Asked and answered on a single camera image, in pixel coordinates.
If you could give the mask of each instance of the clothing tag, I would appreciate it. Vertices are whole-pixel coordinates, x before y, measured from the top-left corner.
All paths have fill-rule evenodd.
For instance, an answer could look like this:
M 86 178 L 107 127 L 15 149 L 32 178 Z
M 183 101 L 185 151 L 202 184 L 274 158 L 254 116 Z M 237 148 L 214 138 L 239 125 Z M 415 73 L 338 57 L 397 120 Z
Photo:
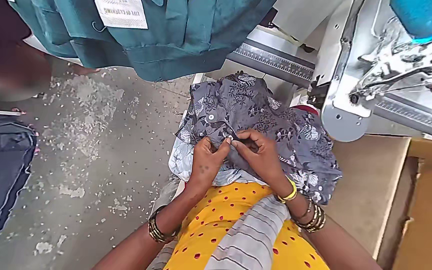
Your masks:
M 141 0 L 94 0 L 94 3 L 107 27 L 148 29 Z

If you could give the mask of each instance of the red fabric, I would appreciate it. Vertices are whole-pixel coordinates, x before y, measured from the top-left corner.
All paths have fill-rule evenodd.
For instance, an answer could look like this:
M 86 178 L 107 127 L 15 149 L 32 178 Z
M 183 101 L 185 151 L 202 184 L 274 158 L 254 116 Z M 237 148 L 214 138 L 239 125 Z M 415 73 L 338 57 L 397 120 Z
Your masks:
M 308 113 L 316 114 L 317 116 L 319 116 L 318 111 L 315 108 L 311 107 L 311 106 L 296 105 L 296 106 L 294 106 L 294 108 L 300 109 L 302 111 L 307 111 Z

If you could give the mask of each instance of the hand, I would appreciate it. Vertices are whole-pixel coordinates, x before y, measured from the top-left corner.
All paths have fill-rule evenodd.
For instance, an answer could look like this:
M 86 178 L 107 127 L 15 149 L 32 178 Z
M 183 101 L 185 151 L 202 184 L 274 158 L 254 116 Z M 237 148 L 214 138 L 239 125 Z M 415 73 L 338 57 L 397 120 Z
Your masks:
M 286 179 L 274 140 L 254 129 L 239 131 L 237 137 L 244 143 L 233 140 L 231 144 L 263 181 L 271 186 L 275 181 Z
M 211 144 L 208 137 L 204 137 L 194 147 L 192 158 L 192 170 L 186 188 L 195 189 L 203 195 L 212 186 L 225 157 L 230 152 L 231 139 L 226 138 L 223 143 L 216 148 Z

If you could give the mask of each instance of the cardboard box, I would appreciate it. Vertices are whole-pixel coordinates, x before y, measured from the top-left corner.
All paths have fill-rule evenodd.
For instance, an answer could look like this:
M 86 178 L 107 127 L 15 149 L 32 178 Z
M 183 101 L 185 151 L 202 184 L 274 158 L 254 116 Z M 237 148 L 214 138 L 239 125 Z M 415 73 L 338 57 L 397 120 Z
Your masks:
M 365 135 L 333 152 L 343 178 L 327 213 L 383 269 L 432 269 L 432 141 Z

